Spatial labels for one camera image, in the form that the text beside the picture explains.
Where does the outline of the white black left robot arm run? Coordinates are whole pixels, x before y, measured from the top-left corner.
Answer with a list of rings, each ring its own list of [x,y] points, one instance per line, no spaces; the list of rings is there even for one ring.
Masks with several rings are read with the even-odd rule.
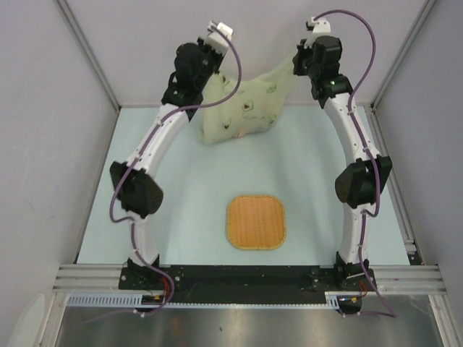
[[[157,269],[160,252],[153,233],[148,230],[148,222],[163,201],[163,191],[155,181],[157,170],[196,110],[206,108],[203,90],[218,73],[227,51],[235,50],[230,36],[220,33],[179,46],[174,71],[151,128],[128,159],[121,163],[114,161],[110,166],[114,193],[109,217],[113,223],[129,224],[131,254],[127,262],[137,267],[134,279],[143,288],[153,288],[160,280]]]

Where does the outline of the pale green plastic bag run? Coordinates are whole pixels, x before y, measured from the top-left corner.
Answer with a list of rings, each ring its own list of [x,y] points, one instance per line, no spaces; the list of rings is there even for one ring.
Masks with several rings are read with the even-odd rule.
[[[265,132],[278,120],[296,80],[292,57],[271,71],[240,82],[238,91],[226,102],[202,110],[200,138],[205,144]]]

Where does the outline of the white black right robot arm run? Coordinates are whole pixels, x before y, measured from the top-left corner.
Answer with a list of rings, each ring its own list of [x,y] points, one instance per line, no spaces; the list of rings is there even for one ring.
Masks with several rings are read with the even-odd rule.
[[[347,167],[334,183],[344,211],[334,283],[350,290],[360,279],[372,278],[366,246],[368,223],[379,214],[392,161],[380,154],[362,125],[354,89],[339,71],[341,54],[341,41],[329,34],[301,40],[293,58],[293,73],[309,77],[312,97],[331,120],[344,151]]]

